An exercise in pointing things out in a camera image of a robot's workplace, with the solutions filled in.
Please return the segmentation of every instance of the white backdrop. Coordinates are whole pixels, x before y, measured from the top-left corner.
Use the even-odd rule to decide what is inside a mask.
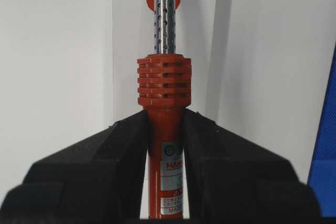
[[[31,164],[112,123],[111,0],[0,0],[0,204]]]
[[[113,7],[112,50],[111,0],[0,0],[0,201],[34,161],[141,110],[136,59],[152,53],[153,15],[145,0]],[[176,13],[190,109],[288,158],[306,182],[335,0],[182,0]]]
[[[113,0],[113,116],[138,110],[136,59],[152,53],[144,0]],[[182,0],[178,53],[192,105],[288,158],[306,182],[336,41],[335,0]]]

